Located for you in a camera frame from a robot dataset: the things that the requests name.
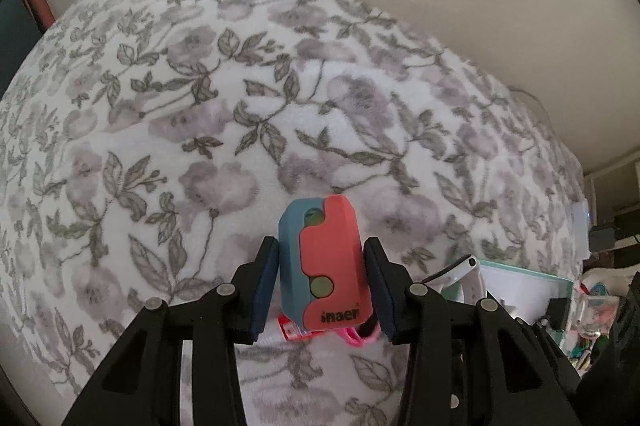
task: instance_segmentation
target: pink strap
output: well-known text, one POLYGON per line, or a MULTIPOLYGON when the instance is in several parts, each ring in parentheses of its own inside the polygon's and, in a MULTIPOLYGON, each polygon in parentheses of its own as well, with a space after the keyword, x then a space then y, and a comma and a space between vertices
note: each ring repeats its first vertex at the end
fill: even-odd
POLYGON ((358 331, 354 327, 349 327, 347 329, 337 329, 334 330, 334 332, 338 334, 338 336, 340 336, 342 339, 344 339, 344 342, 347 343, 347 345, 353 346, 354 348, 362 348, 363 346, 375 343, 380 337, 382 330, 380 330, 380 323, 376 323, 373 332, 371 332, 371 335, 367 336, 366 338, 361 338, 358 334, 358 331))

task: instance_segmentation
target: toy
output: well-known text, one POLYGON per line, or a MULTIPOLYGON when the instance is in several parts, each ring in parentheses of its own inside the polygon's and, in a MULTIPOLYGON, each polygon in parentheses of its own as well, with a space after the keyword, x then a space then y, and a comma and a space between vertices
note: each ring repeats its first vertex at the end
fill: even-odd
POLYGON ((282 310, 300 328, 361 325, 373 312, 355 211, 343 195, 289 204, 278 226, 282 310))

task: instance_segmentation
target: leaf pattern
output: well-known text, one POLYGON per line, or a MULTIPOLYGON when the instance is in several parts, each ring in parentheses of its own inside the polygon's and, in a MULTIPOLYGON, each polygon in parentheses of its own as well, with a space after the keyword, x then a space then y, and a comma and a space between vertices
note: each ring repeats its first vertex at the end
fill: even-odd
MULTIPOLYGON (((363 1, 78 0, 0 102, 0 300, 77 395, 147 298, 228 281, 292 199, 344 193, 417 279, 470 252, 575 279, 580 179, 498 80, 363 1)), ((406 350, 324 340, 238 350, 253 416, 388 424, 406 350)))
POLYGON ((171 284, 162 259, 133 236, 129 236, 129 241, 131 259, 142 278, 154 289, 169 293, 171 284))

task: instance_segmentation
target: black object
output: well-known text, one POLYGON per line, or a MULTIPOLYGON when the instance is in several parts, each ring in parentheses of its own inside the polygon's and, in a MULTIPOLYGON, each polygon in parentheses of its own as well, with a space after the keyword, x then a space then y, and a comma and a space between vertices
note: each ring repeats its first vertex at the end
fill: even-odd
POLYGON ((546 318, 552 330, 565 330, 569 320, 571 298, 551 298, 546 307, 546 318))
POLYGON ((584 426, 640 424, 640 273, 609 331, 609 343, 582 377, 574 408, 584 426))
POLYGON ((595 363, 609 346, 609 336, 600 336, 591 347, 591 362, 595 363))
POLYGON ((264 330, 278 273, 278 242, 266 237, 231 284, 202 298, 142 309, 105 356, 63 426, 178 426, 182 342, 193 340, 196 424, 245 425, 234 343, 264 330))
POLYGON ((591 253, 613 249, 616 246, 616 229, 613 227, 593 227, 589 231, 589 251, 591 253))
MULTIPOLYGON (((382 330, 410 344, 394 426, 624 426, 640 424, 640 274, 601 361, 580 382, 540 326, 513 319, 491 295, 445 300, 390 263, 377 238, 364 245, 382 330)), ((200 300, 149 300, 76 400, 63 426, 178 426, 181 344, 193 340, 195 426, 245 426, 234 343, 264 328, 278 242, 200 300)))
POLYGON ((623 269, 640 263, 640 243, 628 245, 612 251, 613 268, 623 269))
POLYGON ((613 225, 616 228, 616 240, 640 234, 640 209, 614 216, 613 225))
POLYGON ((22 0, 0 0, 0 96, 41 35, 22 0))
POLYGON ((580 425, 567 399, 577 372, 545 330, 491 296, 471 306, 413 283, 377 238, 364 256, 383 332, 411 344, 397 426, 580 425))

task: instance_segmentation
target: screw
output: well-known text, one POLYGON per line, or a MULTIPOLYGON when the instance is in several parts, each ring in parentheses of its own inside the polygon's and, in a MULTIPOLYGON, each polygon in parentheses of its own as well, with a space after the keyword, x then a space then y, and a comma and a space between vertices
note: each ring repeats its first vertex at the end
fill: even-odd
POLYGON ((161 298, 154 296, 145 301, 145 309, 148 311, 157 311, 162 307, 162 303, 164 303, 164 301, 162 301, 161 298))
POLYGON ((414 283, 409 287, 409 292, 414 296, 426 296, 427 292, 429 292, 427 285, 422 283, 414 283))
POLYGON ((234 292, 236 292, 236 286, 233 285, 232 283, 223 283, 218 285, 218 287, 216 287, 216 292, 220 296, 230 296, 234 292))
POLYGON ((495 312, 498 310, 498 303, 491 298, 485 298, 480 301, 480 306, 487 312, 495 312))

